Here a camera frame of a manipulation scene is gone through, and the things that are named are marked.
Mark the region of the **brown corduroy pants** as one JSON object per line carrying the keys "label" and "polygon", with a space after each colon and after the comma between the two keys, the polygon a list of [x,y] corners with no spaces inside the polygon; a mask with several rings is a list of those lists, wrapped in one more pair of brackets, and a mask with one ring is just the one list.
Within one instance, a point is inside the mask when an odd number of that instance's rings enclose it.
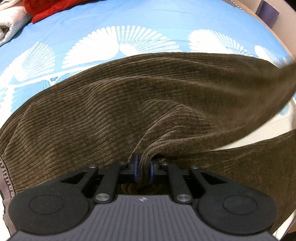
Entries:
{"label": "brown corduroy pants", "polygon": [[22,104],[1,127],[1,196],[11,199],[90,164],[140,156],[193,165],[258,189],[278,206],[272,231],[295,210],[295,130],[225,149],[272,119],[295,93],[295,64],[231,54],[155,53],[78,73]]}

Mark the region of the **blue white patterned bedsheet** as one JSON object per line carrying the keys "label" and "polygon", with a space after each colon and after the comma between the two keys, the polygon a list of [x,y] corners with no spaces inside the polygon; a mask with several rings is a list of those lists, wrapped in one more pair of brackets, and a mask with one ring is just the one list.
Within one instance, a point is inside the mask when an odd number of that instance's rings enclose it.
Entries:
{"label": "blue white patterned bedsheet", "polygon": [[240,54],[278,67],[292,62],[242,1],[95,1],[28,24],[1,47],[1,123],[85,69],[160,51]]}

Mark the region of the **red folded blanket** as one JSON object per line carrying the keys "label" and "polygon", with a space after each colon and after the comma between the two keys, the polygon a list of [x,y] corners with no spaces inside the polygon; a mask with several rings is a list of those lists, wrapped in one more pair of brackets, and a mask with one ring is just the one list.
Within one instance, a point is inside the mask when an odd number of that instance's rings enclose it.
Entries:
{"label": "red folded blanket", "polygon": [[26,12],[31,15],[35,24],[55,13],[73,6],[89,2],[88,0],[23,0]]}

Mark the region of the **cream folded quilt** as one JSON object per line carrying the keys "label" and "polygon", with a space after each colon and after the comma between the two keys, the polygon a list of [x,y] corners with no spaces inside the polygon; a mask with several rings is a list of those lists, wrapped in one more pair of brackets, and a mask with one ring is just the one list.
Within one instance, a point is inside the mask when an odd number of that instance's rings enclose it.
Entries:
{"label": "cream folded quilt", "polygon": [[10,41],[32,18],[21,0],[1,1],[0,17],[1,46]]}

